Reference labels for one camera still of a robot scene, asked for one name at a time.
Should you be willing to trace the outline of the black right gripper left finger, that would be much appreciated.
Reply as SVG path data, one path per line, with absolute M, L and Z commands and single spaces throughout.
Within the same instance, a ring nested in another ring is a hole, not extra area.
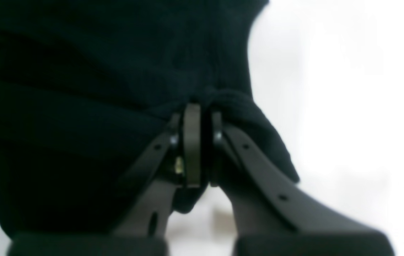
M 107 236 L 22 234 L 9 256 L 167 256 L 164 239 L 178 188 L 201 185 L 201 107 L 189 103 L 122 175 L 119 198 L 136 194 Z

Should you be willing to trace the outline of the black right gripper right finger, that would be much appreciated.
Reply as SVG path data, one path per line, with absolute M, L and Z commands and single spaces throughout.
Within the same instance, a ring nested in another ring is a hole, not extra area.
M 238 127 L 211 115 L 209 181 L 230 200 L 234 256 L 393 256 L 380 231 L 323 205 L 273 164 Z

